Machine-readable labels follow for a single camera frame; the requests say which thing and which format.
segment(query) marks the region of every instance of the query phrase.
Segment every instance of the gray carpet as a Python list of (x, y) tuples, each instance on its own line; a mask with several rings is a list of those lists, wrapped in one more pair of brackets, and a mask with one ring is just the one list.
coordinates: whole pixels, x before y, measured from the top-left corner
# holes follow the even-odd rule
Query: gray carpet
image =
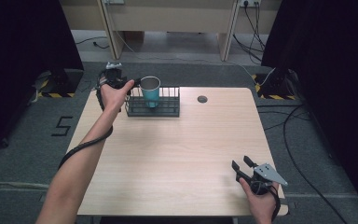
[[(28, 106), (8, 137), (9, 146), (0, 149), (0, 223), (33, 223), (46, 193), (44, 189), (55, 172), (71, 140), (81, 111), (105, 63), (84, 63), (85, 73), (74, 98), (39, 98)], [(268, 68), (247, 67), (251, 74), (268, 72)], [(123, 76), (156, 76), (162, 85), (183, 87), (246, 87), (253, 91), (257, 105), (299, 105), (300, 101), (259, 99), (252, 79), (236, 65), (123, 63)], [(275, 164), (289, 182), (284, 188), (290, 214), (275, 223), (341, 223), (333, 210), (304, 180), (295, 168), (283, 141), (282, 123), (293, 106), (258, 107), (260, 118)], [(309, 181), (333, 204), (348, 223), (358, 223), (358, 196), (345, 172), (328, 156), (305, 108), (297, 110), (286, 125), (287, 143), (297, 166)], [(66, 136), (57, 129), (70, 126)], [(20, 182), (13, 187), (6, 182)], [(80, 217), (77, 223), (90, 223)], [(254, 223), (240, 217), (239, 223)]]

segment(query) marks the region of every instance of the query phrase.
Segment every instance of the black tape marking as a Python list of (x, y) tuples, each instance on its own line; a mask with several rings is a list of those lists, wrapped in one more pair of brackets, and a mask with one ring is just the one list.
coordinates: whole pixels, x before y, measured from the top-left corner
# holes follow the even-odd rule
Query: black tape marking
[(53, 136), (53, 137), (61, 137), (61, 136), (66, 136), (67, 134), (68, 134), (68, 132), (69, 132), (69, 129), (71, 129), (71, 126), (67, 126), (67, 125), (65, 125), (65, 126), (61, 126), (61, 121), (63, 120), (63, 119), (72, 119), (73, 117), (68, 117), (68, 116), (62, 116), (62, 117), (60, 117), (60, 120), (58, 121), (58, 123), (57, 123), (57, 126), (56, 126), (56, 128), (64, 128), (64, 129), (66, 129), (65, 130), (65, 133), (53, 133), (51, 136)]

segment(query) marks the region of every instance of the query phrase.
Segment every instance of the cup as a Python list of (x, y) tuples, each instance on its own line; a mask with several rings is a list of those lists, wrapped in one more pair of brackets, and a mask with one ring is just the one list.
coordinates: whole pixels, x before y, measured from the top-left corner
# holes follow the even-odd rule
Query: cup
[(140, 88), (144, 96), (145, 103), (148, 107), (154, 108), (158, 105), (159, 84), (157, 77), (143, 77), (141, 79)]

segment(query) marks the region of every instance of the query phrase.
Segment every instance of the black wire basket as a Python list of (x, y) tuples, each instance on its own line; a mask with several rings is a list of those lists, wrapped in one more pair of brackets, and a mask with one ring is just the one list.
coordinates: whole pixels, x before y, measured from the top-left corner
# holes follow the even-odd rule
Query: black wire basket
[(158, 101), (145, 100), (141, 89), (134, 88), (127, 96), (125, 106), (129, 117), (179, 117), (180, 88), (160, 86)]

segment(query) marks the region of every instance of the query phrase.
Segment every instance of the wooden desk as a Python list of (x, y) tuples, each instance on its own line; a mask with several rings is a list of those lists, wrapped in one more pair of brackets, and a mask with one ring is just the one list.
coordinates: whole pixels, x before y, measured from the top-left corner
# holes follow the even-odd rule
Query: wooden desk
[(114, 59), (123, 49), (120, 31), (216, 33), (220, 57), (228, 56), (238, 0), (126, 0), (124, 5), (98, 1)]
[[(231, 161), (248, 175), (245, 154), (274, 164), (250, 90), (181, 88), (180, 94), (180, 118), (129, 118), (122, 108), (79, 215), (250, 215)], [(208, 102), (199, 103), (200, 95)], [(92, 92), (70, 148), (100, 114)], [(283, 205), (279, 215), (287, 212)]]

